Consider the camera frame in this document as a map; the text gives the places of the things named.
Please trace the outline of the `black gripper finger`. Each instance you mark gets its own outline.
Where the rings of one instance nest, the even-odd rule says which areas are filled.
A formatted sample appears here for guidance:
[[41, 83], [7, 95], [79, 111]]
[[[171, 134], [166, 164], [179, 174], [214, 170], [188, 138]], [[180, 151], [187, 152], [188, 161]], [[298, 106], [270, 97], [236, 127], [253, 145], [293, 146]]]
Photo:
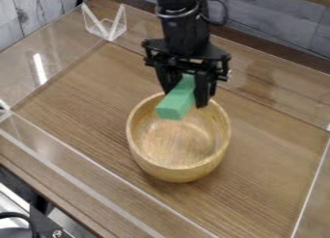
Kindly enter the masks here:
[[182, 80], [182, 71], [176, 66], [156, 66], [156, 75], [164, 93], [170, 93]]
[[215, 94], [216, 78], [211, 72], [199, 70], [195, 73], [195, 100], [196, 107], [203, 108], [207, 106], [210, 98]]

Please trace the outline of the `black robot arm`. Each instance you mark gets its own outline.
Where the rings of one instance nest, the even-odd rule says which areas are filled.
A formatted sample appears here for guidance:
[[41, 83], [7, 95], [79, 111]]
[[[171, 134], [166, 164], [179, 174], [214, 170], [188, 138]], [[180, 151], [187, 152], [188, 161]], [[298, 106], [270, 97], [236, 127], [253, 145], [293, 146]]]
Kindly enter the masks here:
[[230, 74], [231, 54], [210, 39], [208, 1], [214, 0], [156, 0], [164, 37], [142, 42], [144, 64], [155, 69], [164, 93], [172, 91], [184, 73], [194, 76], [198, 108], [208, 104], [216, 82], [227, 81]]

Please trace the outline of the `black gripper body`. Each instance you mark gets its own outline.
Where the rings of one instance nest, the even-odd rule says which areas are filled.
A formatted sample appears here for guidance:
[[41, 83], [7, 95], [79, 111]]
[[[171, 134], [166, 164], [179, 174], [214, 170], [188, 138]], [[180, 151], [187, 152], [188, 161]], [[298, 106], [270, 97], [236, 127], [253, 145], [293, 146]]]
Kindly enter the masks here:
[[228, 80], [230, 53], [210, 42], [208, 23], [200, 7], [155, 9], [164, 37], [142, 42], [146, 65], [176, 74], [204, 71], [211, 80]]

